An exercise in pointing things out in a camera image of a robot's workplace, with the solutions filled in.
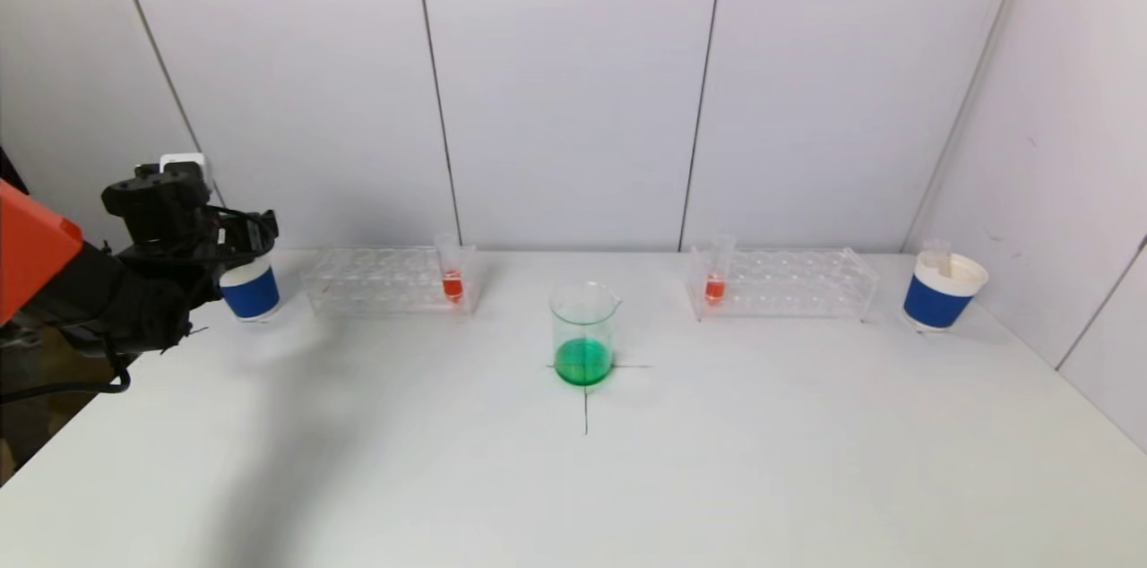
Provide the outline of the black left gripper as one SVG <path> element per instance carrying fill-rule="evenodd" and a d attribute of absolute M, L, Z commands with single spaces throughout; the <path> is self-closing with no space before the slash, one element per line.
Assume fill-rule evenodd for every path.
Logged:
<path fill-rule="evenodd" d="M 247 264 L 270 251 L 279 236 L 276 213 L 221 213 L 223 243 L 219 257 L 225 264 Z"/>

